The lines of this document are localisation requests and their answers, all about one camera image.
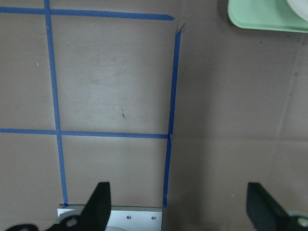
green tray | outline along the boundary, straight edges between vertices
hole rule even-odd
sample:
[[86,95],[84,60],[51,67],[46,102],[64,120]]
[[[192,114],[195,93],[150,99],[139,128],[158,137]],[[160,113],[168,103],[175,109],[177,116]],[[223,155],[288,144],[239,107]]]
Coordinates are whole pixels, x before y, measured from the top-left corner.
[[286,0],[229,0],[228,14],[241,28],[308,32],[308,22]]

white circular part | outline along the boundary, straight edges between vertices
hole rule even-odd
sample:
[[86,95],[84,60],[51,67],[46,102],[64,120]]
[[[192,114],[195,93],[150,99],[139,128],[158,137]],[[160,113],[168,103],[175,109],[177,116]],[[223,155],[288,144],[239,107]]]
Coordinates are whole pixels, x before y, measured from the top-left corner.
[[293,11],[302,19],[308,21],[308,1],[307,0],[287,0]]

blue tape line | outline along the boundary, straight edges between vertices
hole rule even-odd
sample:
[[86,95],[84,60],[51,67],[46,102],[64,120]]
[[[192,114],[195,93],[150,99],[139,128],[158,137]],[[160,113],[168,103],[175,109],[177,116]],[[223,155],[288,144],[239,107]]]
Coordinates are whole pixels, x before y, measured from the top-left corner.
[[147,20],[163,20],[163,21],[173,21],[174,20],[173,17],[167,14],[153,14],[153,13],[126,13],[126,12],[112,12],[112,11],[51,9],[51,14],[108,17],[108,18],[147,19]]
[[167,208],[167,194],[168,194],[168,182],[169,182],[169,169],[170,169],[170,160],[171,160],[171,149],[172,149],[172,142],[171,142],[171,139],[168,139],[167,140],[166,160],[165,160],[163,208]]
[[66,180],[65,180],[64,157],[63,157],[63,146],[62,146],[61,126],[60,126],[60,112],[59,112],[59,101],[58,101],[58,89],[57,89],[56,68],[55,68],[55,61],[54,61],[54,49],[53,49],[53,40],[52,40],[52,26],[51,26],[51,14],[50,14],[49,0],[44,0],[44,8],[45,8],[47,43],[48,43],[49,64],[50,64],[50,73],[51,73],[52,100],[53,100],[54,120],[55,120],[55,125],[56,125],[56,132],[57,132],[57,144],[58,144],[63,203],[67,205],[68,199],[67,199],[67,189],[66,189]]
[[39,8],[0,7],[0,13],[45,14],[45,10]]
[[127,137],[127,138],[149,138],[167,139],[164,134],[142,134],[142,133],[116,133],[116,132],[93,132],[93,131],[61,131],[64,136],[101,136],[101,137]]
[[53,130],[34,130],[34,129],[13,129],[0,128],[1,133],[18,133],[18,134],[41,134],[41,135],[56,135],[57,132]]
[[57,143],[58,143],[58,154],[59,154],[59,164],[60,164],[60,177],[61,177],[61,186],[63,194],[63,204],[68,205],[67,198],[67,189],[66,189],[66,177],[65,177],[65,168],[64,168],[64,156],[63,156],[63,145],[62,145],[62,136],[60,133],[57,134]]
[[166,161],[165,161],[163,208],[167,208],[169,168],[170,168],[171,150],[172,150],[172,134],[173,134],[173,126],[174,126],[175,99],[176,99],[176,92],[177,92],[178,67],[179,67],[179,57],[180,57],[180,41],[181,41],[182,29],[184,28],[184,26],[185,24],[181,27],[179,32],[176,34],[175,43],[174,43],[169,128],[168,128],[168,140],[167,140]]
[[[20,8],[20,7],[0,7],[0,13],[45,14],[45,9]],[[127,13],[127,12],[112,12],[112,11],[50,9],[50,14],[174,21],[174,17],[171,17],[170,15],[155,14],[155,13]]]

silver metal plate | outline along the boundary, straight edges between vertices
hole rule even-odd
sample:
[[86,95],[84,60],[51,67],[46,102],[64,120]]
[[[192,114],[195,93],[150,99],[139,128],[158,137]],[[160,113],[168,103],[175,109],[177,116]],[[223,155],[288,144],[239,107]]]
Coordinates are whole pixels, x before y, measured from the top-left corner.
[[[84,205],[58,208],[58,222],[67,216],[79,215],[83,208]],[[161,208],[113,206],[106,231],[120,229],[125,231],[161,231],[162,217],[163,210]]]

